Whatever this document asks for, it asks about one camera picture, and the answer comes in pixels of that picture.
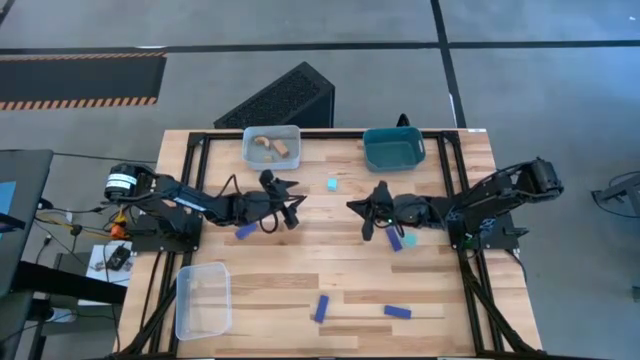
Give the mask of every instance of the black desk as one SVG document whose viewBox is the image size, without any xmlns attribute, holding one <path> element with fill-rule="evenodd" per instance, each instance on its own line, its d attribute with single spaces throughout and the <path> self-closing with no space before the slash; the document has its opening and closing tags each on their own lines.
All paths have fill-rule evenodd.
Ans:
<svg viewBox="0 0 640 360">
<path fill-rule="evenodd" d="M 0 340 L 20 331 L 29 318 L 34 291 L 122 304 L 126 287 L 21 261 L 53 159 L 50 150 L 0 151 L 0 183 L 15 182 L 8 215 L 24 230 L 0 239 Z M 16 334 L 0 343 L 0 358 L 13 359 Z"/>
</svg>

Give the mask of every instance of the black metal frame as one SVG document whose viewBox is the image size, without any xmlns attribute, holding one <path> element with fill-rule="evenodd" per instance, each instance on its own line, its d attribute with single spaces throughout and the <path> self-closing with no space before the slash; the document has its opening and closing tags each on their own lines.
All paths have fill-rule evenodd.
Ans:
<svg viewBox="0 0 640 360">
<path fill-rule="evenodd" d="M 303 131 L 302 138 L 303 139 L 361 139 L 363 135 L 363 131 Z M 454 157 L 456 160 L 457 172 L 460 177 L 459 181 L 462 187 L 462 190 L 469 189 L 469 181 L 467 178 L 466 167 L 464 165 L 464 159 L 462 154 L 462 147 L 460 144 L 460 137 L 457 131 L 422 131 L 422 136 L 426 140 L 435 140 L 438 146 L 438 152 L 440 157 L 440 164 L 442 168 L 443 178 L 445 190 L 447 192 L 447 196 L 451 197 L 454 195 L 454 187 L 453 187 L 453 178 L 451 175 L 451 168 L 449 166 L 449 157 L 447 154 L 447 142 L 452 145 Z M 192 165 L 193 165 L 193 157 L 195 153 L 195 149 L 198 145 L 201 146 L 200 159 L 198 163 L 198 172 L 196 176 L 195 188 L 198 190 L 202 190 L 204 188 L 205 181 L 205 173 L 207 168 L 207 161 L 209 157 L 209 152 L 211 148 L 211 141 L 214 140 L 241 140 L 242 132 L 231 132 L 231 133 L 190 133 L 187 151 L 185 153 L 185 161 L 184 167 L 182 169 L 182 177 L 181 182 L 187 184 L 189 182 L 189 174 L 191 173 Z M 493 305 L 493 295 L 491 291 L 491 283 L 489 281 L 489 273 L 487 269 L 486 259 L 484 257 L 483 249 L 477 250 L 479 253 L 476 256 L 476 263 L 478 268 L 478 274 L 480 275 L 480 289 L 475 289 L 475 291 L 482 291 L 484 294 L 485 301 L 481 301 L 485 306 L 486 302 L 489 302 L 489 305 Z M 478 317 L 478 309 L 476 307 L 476 301 L 474 297 L 474 289 L 470 286 L 464 279 L 465 275 L 473 273 L 470 270 L 468 265 L 468 260 L 466 258 L 466 254 L 464 251 L 457 251 L 458 260 L 460 263 L 461 274 L 463 278 L 463 287 L 465 293 L 465 300 L 467 304 L 467 311 L 469 313 L 469 321 L 471 326 L 471 334 L 474 343 L 474 349 L 477 356 L 481 354 L 488 354 L 484 347 L 484 341 L 482 338 L 482 330 L 480 328 L 480 320 Z M 167 259 L 165 261 L 165 271 L 162 275 L 162 282 L 160 285 L 160 299 L 163 299 L 167 293 L 168 289 L 172 283 L 173 276 L 173 268 L 175 265 L 175 253 L 167 253 Z M 182 266 L 188 266 L 191 264 L 192 260 L 191 253 L 185 253 Z M 495 323 L 495 321 L 489 317 L 489 324 L 491 328 L 491 338 L 493 341 L 493 350 L 498 354 L 507 354 L 504 353 L 504 345 L 502 342 L 502 336 L 499 330 L 499 327 Z M 151 337 L 151 346 L 149 348 L 148 356 L 156 356 L 158 354 L 167 354 L 165 352 L 159 352 L 159 344 L 160 344 L 160 334 L 162 332 L 162 323 L 155 329 L 155 332 Z M 175 331 L 171 332 L 171 339 L 169 342 L 169 352 L 168 354 L 177 354 L 178 350 L 178 339 L 175 336 Z"/>
</svg>

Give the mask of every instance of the gray floor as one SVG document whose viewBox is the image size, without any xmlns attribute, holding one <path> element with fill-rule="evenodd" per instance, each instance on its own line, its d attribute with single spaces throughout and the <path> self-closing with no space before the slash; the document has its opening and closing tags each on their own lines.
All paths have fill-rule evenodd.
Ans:
<svg viewBox="0 0 640 360">
<path fill-rule="evenodd" d="M 632 0 L 441 3 L 451 41 L 640 38 L 640 5 Z M 433 41 L 430 10 L 419 0 L 16 0 L 0 48 Z M 522 258 L 545 349 L 636 359 L 640 304 L 630 286 L 640 283 L 640 225 L 599 211 L 589 191 L 638 169 L 640 48 L 458 50 L 453 60 L 468 126 L 488 129 L 498 165 L 542 156 L 567 188 L 554 202 L 514 214 L 531 229 Z M 210 127 L 300 61 L 336 84 L 336 126 L 389 126 L 400 112 L 416 126 L 454 126 L 436 50 L 172 54 L 157 106 L 0 113 L 0 147 L 153 159 L 164 129 Z M 91 207 L 111 165 L 57 157 L 46 196 L 62 207 Z M 42 238 L 33 231 L 26 259 Z M 94 242 L 83 239 L 79 248 Z M 51 246 L 45 264 L 55 251 L 62 249 Z M 44 358 L 104 355 L 112 342 L 112 332 L 51 337 Z M 25 356 L 23 346 L 18 358 Z"/>
</svg>

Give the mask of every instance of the clear plastic bin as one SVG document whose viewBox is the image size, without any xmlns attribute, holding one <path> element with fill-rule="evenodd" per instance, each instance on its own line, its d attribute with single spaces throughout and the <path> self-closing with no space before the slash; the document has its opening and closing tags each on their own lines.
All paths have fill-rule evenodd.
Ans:
<svg viewBox="0 0 640 360">
<path fill-rule="evenodd" d="M 183 267 L 176 281 L 178 339 L 222 335 L 231 328 L 230 276 L 223 263 Z"/>
<path fill-rule="evenodd" d="M 256 144 L 256 136 L 265 136 L 270 141 L 281 140 L 289 150 L 289 156 L 283 158 L 271 147 Z M 251 126 L 242 136 L 242 158 L 254 170 L 291 170 L 300 166 L 300 128 L 295 125 Z M 265 161 L 270 156 L 272 161 Z"/>
</svg>

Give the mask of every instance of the cable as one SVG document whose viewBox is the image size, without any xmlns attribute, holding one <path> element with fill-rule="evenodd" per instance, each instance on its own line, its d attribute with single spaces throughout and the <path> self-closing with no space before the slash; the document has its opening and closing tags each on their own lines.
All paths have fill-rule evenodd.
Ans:
<svg viewBox="0 0 640 360">
<path fill-rule="evenodd" d="M 276 232 L 276 230 L 278 230 L 278 215 L 276 213 L 271 213 L 271 215 L 273 215 L 274 220 L 273 229 L 265 229 L 264 225 L 262 225 L 262 219 L 258 220 L 258 222 L 260 223 L 260 229 L 262 229 L 265 234 L 273 234 L 274 232 Z"/>
<path fill-rule="evenodd" d="M 69 226 L 74 225 L 74 224 L 69 224 L 67 223 L 67 218 L 65 216 L 65 214 L 59 212 L 59 211 L 46 211 L 46 212 L 41 212 L 39 215 L 45 215 L 46 217 L 42 217 L 42 216 L 36 216 L 36 218 L 40 219 L 40 222 L 43 223 L 47 223 L 47 224 L 51 224 L 51 225 L 62 225 L 62 224 L 67 224 Z M 65 223 L 61 223 L 55 219 L 52 219 L 49 217 L 49 215 L 59 215 L 62 216 L 64 218 Z M 95 226 L 88 226 L 88 225 L 82 225 L 82 224 L 75 224 L 75 225 L 80 225 L 82 226 L 83 229 L 90 229 L 90 230 L 94 230 L 94 231 L 98 231 L 98 232 L 108 232 L 106 230 L 104 230 L 103 228 L 99 228 L 99 227 L 95 227 Z"/>
<path fill-rule="evenodd" d="M 104 273 L 107 276 L 107 282 L 111 283 L 111 281 L 109 280 L 109 269 L 107 268 L 107 255 L 106 255 L 106 249 L 107 249 L 107 245 L 103 245 L 102 246 L 102 260 L 104 261 Z M 120 352 L 120 332 L 118 331 L 118 318 L 116 317 L 116 310 L 114 308 L 114 305 L 111 304 L 111 314 L 113 315 L 113 326 L 116 330 L 116 343 L 117 345 L 117 352 Z"/>
<path fill-rule="evenodd" d="M 51 237 L 47 236 L 44 238 L 44 242 L 42 243 L 42 247 L 40 248 L 40 251 L 38 251 L 38 255 L 36 256 L 36 265 L 40 262 L 40 255 L 42 255 L 42 251 L 44 250 L 44 248 L 46 248 L 50 243 L 51 243 Z"/>
<path fill-rule="evenodd" d="M 51 319 L 51 320 L 49 320 L 47 322 L 54 322 L 56 320 L 60 320 L 62 318 L 65 318 L 65 317 L 71 316 L 71 315 L 76 315 L 77 317 L 84 317 L 84 318 L 104 318 L 104 319 L 113 320 L 113 318 L 110 318 L 110 317 L 105 316 L 105 315 L 82 315 L 82 314 L 79 314 L 77 312 L 76 313 L 71 312 L 71 313 L 68 313 L 68 314 L 60 315 L 60 316 L 58 316 L 56 318 L 53 318 L 53 319 Z M 14 336 L 16 336 L 18 334 L 21 334 L 21 333 L 23 333 L 23 332 L 25 332 L 25 331 L 27 331 L 29 329 L 33 329 L 34 327 L 38 327 L 38 326 L 40 326 L 40 322 L 38 322 L 35 325 L 27 326 L 27 327 L 22 328 L 22 329 L 20 329 L 18 331 L 15 331 L 14 333 L 12 333 L 12 334 L 4 337 L 2 340 L 0 340 L 0 344 L 3 344 L 5 341 L 11 339 L 12 337 L 14 337 Z"/>
<path fill-rule="evenodd" d="M 160 255 L 162 253 L 158 253 L 156 255 L 156 261 L 153 262 L 153 269 L 151 270 L 151 279 L 149 280 L 149 287 L 147 288 L 147 296 L 144 299 L 144 307 L 142 308 L 142 318 L 140 318 L 140 331 L 144 327 L 144 320 L 147 316 L 147 307 L 149 306 L 149 298 L 151 297 L 151 288 L 153 287 L 153 281 L 156 278 L 156 270 L 158 270 L 158 263 L 160 262 Z"/>
<path fill-rule="evenodd" d="M 119 213 L 120 211 L 116 211 L 113 214 L 111 214 L 111 216 L 109 216 L 109 221 L 107 221 L 106 224 L 102 225 L 102 231 L 110 232 L 110 230 L 107 230 L 107 226 L 113 224 L 113 221 L 116 219 Z"/>
<path fill-rule="evenodd" d="M 505 249 L 504 251 L 506 251 L 507 254 L 511 255 L 513 259 L 518 263 L 518 265 L 520 265 L 520 267 L 522 268 L 522 274 L 524 275 L 524 282 L 526 283 L 527 269 L 524 268 L 524 264 L 522 264 L 522 261 L 520 261 L 520 258 L 516 255 L 516 253 L 513 250 Z"/>
<path fill-rule="evenodd" d="M 231 180 L 233 180 L 233 186 L 236 188 L 236 192 L 239 193 L 239 194 L 242 194 L 242 192 L 240 192 L 240 188 L 238 187 L 238 179 L 236 178 L 236 174 L 232 174 L 227 179 L 227 182 L 224 183 L 224 186 L 222 187 L 222 190 L 220 190 L 218 195 L 215 196 L 216 198 L 219 198 L 220 196 L 222 196 L 224 191 L 227 189 L 227 186 L 229 186 L 229 183 L 231 182 Z"/>
<path fill-rule="evenodd" d="M 482 236 L 478 236 L 478 248 L 475 249 L 473 255 L 469 256 L 467 258 L 467 261 L 474 259 L 476 256 L 478 256 L 478 254 L 480 254 L 480 251 L 482 251 Z"/>
<path fill-rule="evenodd" d="M 596 204 L 597 207 L 599 207 L 602 211 L 604 212 L 608 212 L 609 214 L 613 214 L 613 215 L 617 215 L 623 218 L 627 218 L 627 219 L 640 219 L 640 216 L 635 216 L 635 215 L 627 215 L 627 214 L 621 214 L 615 211 L 611 211 L 609 209 L 605 209 L 602 205 L 600 205 L 600 203 L 598 202 L 596 195 L 599 193 L 599 191 L 592 191 L 591 192 L 591 198 L 593 199 L 593 202 Z"/>
<path fill-rule="evenodd" d="M 62 246 L 65 250 L 67 250 L 67 252 L 69 253 L 69 255 L 73 256 L 76 260 L 78 260 L 78 262 L 86 267 L 89 267 L 89 265 L 87 265 L 84 261 L 82 261 L 78 255 L 74 254 L 71 249 L 69 249 L 68 247 L 66 247 L 62 241 L 58 240 L 58 238 L 56 238 L 55 236 L 53 236 L 53 234 L 51 233 L 51 231 L 45 229 L 42 225 L 40 225 L 38 223 L 38 221 L 34 221 L 33 222 L 37 227 L 39 227 L 40 229 L 42 229 L 42 231 L 46 232 L 47 234 L 49 234 L 49 236 L 51 236 L 51 238 L 53 240 L 55 240 L 58 244 L 60 244 L 60 246 Z"/>
<path fill-rule="evenodd" d="M 75 235 L 73 237 L 73 243 L 71 244 L 71 252 L 75 253 L 76 252 L 76 242 L 78 241 L 78 235 Z"/>
<path fill-rule="evenodd" d="M 143 164 L 155 164 L 155 163 L 157 163 L 157 161 L 151 161 L 151 160 L 131 160 L 131 159 L 123 159 L 123 158 L 115 158 L 115 157 L 94 156 L 94 155 L 84 155 L 84 154 L 72 154 L 72 153 L 61 153 L 61 152 L 54 152 L 53 155 L 56 155 L 56 156 L 67 156 L 67 157 L 77 157 L 77 158 L 82 158 L 82 159 L 113 160 L 113 161 L 124 161 L 124 162 L 143 163 Z"/>
<path fill-rule="evenodd" d="M 89 210 L 65 210 L 65 209 L 60 209 L 60 208 L 51 208 L 51 209 L 43 209 L 43 210 L 55 210 L 55 211 L 60 211 L 62 213 L 72 213 L 72 214 L 87 214 L 87 213 L 96 213 L 99 214 L 100 212 L 102 212 L 103 210 L 106 210 L 110 207 L 109 206 L 96 206 L 93 209 L 89 209 Z"/>
<path fill-rule="evenodd" d="M 71 231 L 72 235 L 74 235 L 74 233 L 80 234 L 82 231 L 84 231 L 85 233 L 87 233 L 87 235 L 92 236 L 92 237 L 97 237 L 99 239 L 108 239 L 108 240 L 112 240 L 113 238 L 109 235 L 105 235 L 105 234 L 100 234 L 98 232 L 95 231 L 91 231 L 91 230 L 87 230 L 86 227 L 84 225 L 80 225 L 80 224 L 67 224 L 67 223 L 61 223 L 55 219 L 52 218 L 39 218 L 39 217 L 35 217 L 36 221 L 39 222 L 43 222 L 45 224 L 49 224 L 49 225 L 58 225 L 58 226 L 62 226 L 64 228 L 67 228 Z"/>
<path fill-rule="evenodd" d="M 136 218 L 133 216 L 133 213 L 132 213 L 132 210 L 131 210 L 132 208 L 133 208 L 133 206 L 129 206 L 129 207 L 127 208 L 127 213 L 129 214 L 129 217 L 131 218 L 131 222 L 133 223 L 133 225 L 138 225 L 138 221 L 137 221 L 137 220 L 136 220 Z"/>
</svg>

